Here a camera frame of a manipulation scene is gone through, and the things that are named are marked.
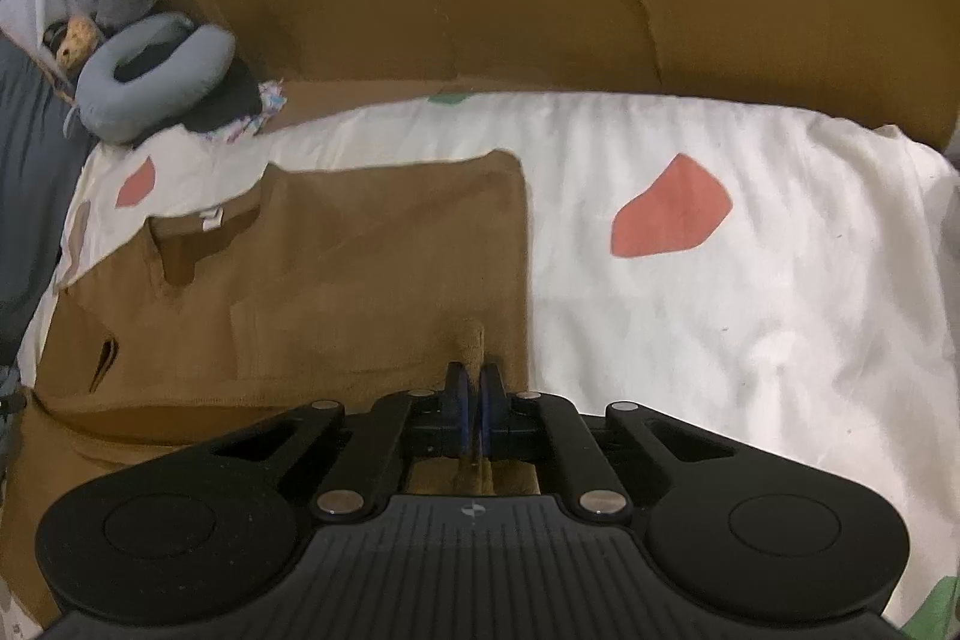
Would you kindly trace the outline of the brown t-shirt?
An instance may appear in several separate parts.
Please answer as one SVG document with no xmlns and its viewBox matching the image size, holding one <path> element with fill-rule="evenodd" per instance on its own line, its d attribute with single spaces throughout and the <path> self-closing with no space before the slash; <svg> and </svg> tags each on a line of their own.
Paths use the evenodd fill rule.
<svg viewBox="0 0 960 640">
<path fill-rule="evenodd" d="M 151 218 L 60 291 L 2 510 L 2 576 L 59 611 L 34 555 L 83 482 L 335 399 L 352 411 L 449 365 L 527 370 L 527 188 L 512 154 L 290 172 L 218 218 Z"/>
</svg>

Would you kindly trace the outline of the dark grey pillow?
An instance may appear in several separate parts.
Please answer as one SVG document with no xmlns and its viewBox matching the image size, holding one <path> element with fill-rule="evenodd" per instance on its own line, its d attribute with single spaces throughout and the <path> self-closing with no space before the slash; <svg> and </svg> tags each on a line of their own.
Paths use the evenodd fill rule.
<svg viewBox="0 0 960 640">
<path fill-rule="evenodd" d="M 26 52 L 2 41 L 2 362 L 11 365 L 60 257 L 76 181 L 93 149 L 64 133 L 70 104 Z"/>
</svg>

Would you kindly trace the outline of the blue-grey neck pillow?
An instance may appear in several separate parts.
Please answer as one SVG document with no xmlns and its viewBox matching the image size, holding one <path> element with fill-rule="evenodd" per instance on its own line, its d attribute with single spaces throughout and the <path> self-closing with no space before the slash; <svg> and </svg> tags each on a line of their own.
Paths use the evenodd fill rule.
<svg viewBox="0 0 960 640">
<path fill-rule="evenodd" d="M 148 47 L 164 44 L 174 44 L 166 60 L 133 80 L 117 78 L 117 70 Z M 143 18 L 88 58 L 76 81 L 64 135 L 83 127 L 101 142 L 127 145 L 201 103 L 224 80 L 235 53 L 235 36 L 220 26 L 195 26 L 175 11 Z"/>
</svg>

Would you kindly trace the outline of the cream bear print blanket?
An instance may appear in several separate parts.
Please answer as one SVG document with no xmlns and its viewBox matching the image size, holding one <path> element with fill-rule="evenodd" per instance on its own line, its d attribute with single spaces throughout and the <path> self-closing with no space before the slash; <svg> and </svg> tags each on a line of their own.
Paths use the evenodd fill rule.
<svg viewBox="0 0 960 640">
<path fill-rule="evenodd" d="M 21 364 L 60 291 L 151 218 L 218 218 L 290 172 L 512 154 L 527 188 L 524 390 L 636 399 L 872 487 L 911 554 L 887 614 L 958 632 L 958 174 L 898 128 L 677 97 L 413 99 L 244 138 L 94 152 Z"/>
</svg>

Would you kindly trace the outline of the small plush bear toy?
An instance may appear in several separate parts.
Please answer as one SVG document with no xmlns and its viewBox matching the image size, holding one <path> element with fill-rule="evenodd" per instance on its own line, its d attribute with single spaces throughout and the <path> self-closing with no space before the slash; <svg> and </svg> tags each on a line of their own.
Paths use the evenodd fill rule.
<svg viewBox="0 0 960 640">
<path fill-rule="evenodd" d="M 103 36 L 93 19 L 75 14 L 65 21 L 52 23 L 44 31 L 43 42 L 55 63 L 66 74 L 76 74 L 98 47 Z"/>
</svg>

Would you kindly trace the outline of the black cloth under neck pillow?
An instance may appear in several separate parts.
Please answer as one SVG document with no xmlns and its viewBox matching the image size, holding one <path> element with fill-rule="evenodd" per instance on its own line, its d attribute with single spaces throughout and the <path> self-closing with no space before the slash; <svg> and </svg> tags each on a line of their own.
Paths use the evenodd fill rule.
<svg viewBox="0 0 960 640">
<path fill-rule="evenodd" d="M 151 44 L 137 57 L 133 57 L 128 64 L 119 65 L 114 71 L 114 76 L 121 83 L 135 80 L 148 70 L 166 62 L 174 50 L 176 46 L 172 42 Z M 135 146 L 141 145 L 149 135 L 160 133 L 166 128 L 182 125 L 185 130 L 206 133 L 218 130 L 242 115 L 254 115 L 260 109 L 262 109 L 262 99 L 260 99 L 256 78 L 244 60 L 239 55 L 235 55 L 223 80 L 210 94 L 207 94 L 194 107 L 169 117 L 151 130 L 142 133 L 135 140 Z"/>
</svg>

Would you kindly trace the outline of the pastel patterned cloth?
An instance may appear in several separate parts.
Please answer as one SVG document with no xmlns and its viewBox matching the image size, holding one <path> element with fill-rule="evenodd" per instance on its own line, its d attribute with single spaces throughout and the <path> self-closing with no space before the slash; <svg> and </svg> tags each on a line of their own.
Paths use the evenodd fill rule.
<svg viewBox="0 0 960 640">
<path fill-rule="evenodd" d="M 285 94 L 285 85 L 281 80 L 263 81 L 259 85 L 260 112 L 252 115 L 244 115 L 235 120 L 231 120 L 223 127 L 217 130 L 204 131 L 202 133 L 205 140 L 217 143 L 236 143 L 244 138 L 252 138 L 260 133 L 265 125 L 272 120 L 277 113 L 283 110 L 288 103 Z"/>
</svg>

